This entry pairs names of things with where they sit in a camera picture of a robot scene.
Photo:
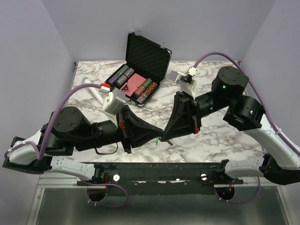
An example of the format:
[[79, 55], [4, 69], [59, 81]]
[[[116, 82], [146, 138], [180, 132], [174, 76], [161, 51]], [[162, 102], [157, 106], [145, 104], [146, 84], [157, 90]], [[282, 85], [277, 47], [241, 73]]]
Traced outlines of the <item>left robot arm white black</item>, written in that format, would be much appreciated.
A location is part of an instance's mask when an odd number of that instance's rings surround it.
[[67, 159], [74, 150], [99, 149], [121, 143], [124, 151], [140, 147], [163, 135], [163, 130], [138, 118], [126, 105], [117, 113], [117, 123], [111, 120], [90, 123], [76, 107], [59, 111], [48, 138], [48, 125], [32, 137], [14, 137], [5, 154], [3, 167], [28, 174], [57, 172], [91, 182], [105, 183], [104, 166], [97, 163], [79, 163]]

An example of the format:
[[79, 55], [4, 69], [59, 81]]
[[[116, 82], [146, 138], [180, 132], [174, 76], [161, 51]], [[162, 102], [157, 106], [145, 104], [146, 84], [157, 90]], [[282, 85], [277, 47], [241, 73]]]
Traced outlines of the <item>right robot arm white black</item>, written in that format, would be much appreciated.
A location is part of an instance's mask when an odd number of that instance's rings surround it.
[[195, 74], [194, 67], [185, 74], [171, 72], [170, 80], [178, 83], [181, 90], [174, 96], [172, 114], [161, 141], [197, 134], [202, 118], [226, 108], [224, 121], [255, 139], [266, 154], [252, 160], [223, 160], [215, 173], [217, 181], [225, 184], [241, 177], [264, 177], [278, 185], [298, 183], [300, 157], [268, 121], [262, 104], [244, 95], [249, 78], [235, 67], [222, 67], [211, 90], [197, 96]]

